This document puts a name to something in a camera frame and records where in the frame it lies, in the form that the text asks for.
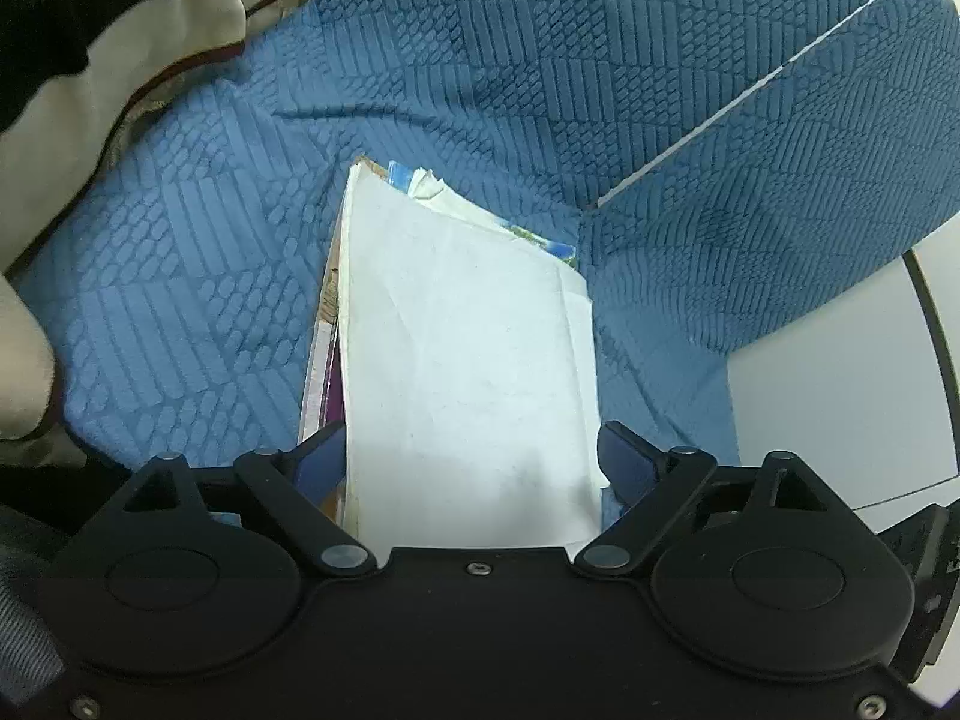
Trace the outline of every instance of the gray fabric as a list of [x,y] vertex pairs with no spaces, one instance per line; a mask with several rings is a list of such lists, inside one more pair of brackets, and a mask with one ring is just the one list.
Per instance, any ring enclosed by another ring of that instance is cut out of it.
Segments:
[[64,662],[32,602],[35,579],[46,563],[0,546],[0,692],[15,706],[56,680]]
[[35,582],[66,543],[49,525],[0,506],[0,693],[15,706],[64,670],[35,610]]

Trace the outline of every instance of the blue cushion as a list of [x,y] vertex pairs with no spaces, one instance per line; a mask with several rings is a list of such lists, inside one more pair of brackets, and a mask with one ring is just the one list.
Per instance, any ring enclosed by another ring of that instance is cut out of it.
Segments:
[[[494,213],[579,244],[597,298],[603,415],[735,463],[726,341],[698,329],[713,327],[707,293],[670,300],[669,280],[631,281],[659,273],[628,249],[659,240],[661,228],[640,228],[650,214],[637,193],[668,168],[584,209],[864,1],[313,1],[174,104],[18,281],[64,364],[66,418],[134,467],[158,452],[228,464],[258,445],[290,447],[331,226],[364,153],[432,167]],[[859,40],[861,23],[843,40]],[[847,88],[904,39],[870,29],[870,50],[824,83]],[[671,182],[677,204],[664,213],[698,206],[699,183]],[[912,205],[908,195],[885,207]],[[877,233],[851,273],[909,245],[895,237]],[[724,261],[703,263],[722,279]],[[831,292],[804,290],[760,326]]]
[[605,322],[649,306],[731,352],[960,208],[952,0],[878,0],[584,219]]

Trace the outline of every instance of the white wall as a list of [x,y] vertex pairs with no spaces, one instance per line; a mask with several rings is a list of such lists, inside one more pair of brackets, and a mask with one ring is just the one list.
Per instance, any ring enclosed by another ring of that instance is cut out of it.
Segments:
[[901,260],[734,353],[728,378],[746,466],[790,449],[853,508],[957,473],[940,370]]

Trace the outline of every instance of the white paper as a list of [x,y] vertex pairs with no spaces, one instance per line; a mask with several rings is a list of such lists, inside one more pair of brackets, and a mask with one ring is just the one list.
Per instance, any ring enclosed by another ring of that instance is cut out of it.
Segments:
[[435,177],[430,170],[424,170],[422,167],[414,170],[414,177],[410,181],[407,194],[431,211],[468,221],[498,235],[515,237],[503,226],[503,221],[496,214],[460,196],[443,180]]
[[586,285],[512,236],[350,171],[344,526],[392,546],[575,549],[600,530]]

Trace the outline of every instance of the screw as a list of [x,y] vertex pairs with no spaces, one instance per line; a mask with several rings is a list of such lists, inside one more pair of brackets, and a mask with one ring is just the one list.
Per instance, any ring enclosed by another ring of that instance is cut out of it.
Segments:
[[328,547],[320,554],[320,560],[330,568],[359,568],[363,565],[370,553],[356,544],[337,544]]
[[488,577],[493,571],[493,566],[488,562],[469,562],[467,563],[467,574],[472,577]]
[[70,714],[77,720],[97,720],[100,717],[100,704],[89,696],[77,696],[70,702]]
[[887,700],[883,696],[867,696],[856,708],[861,720],[880,720],[887,712]]
[[593,568],[613,571],[630,562],[630,553],[615,544],[597,544],[584,552],[584,560]]

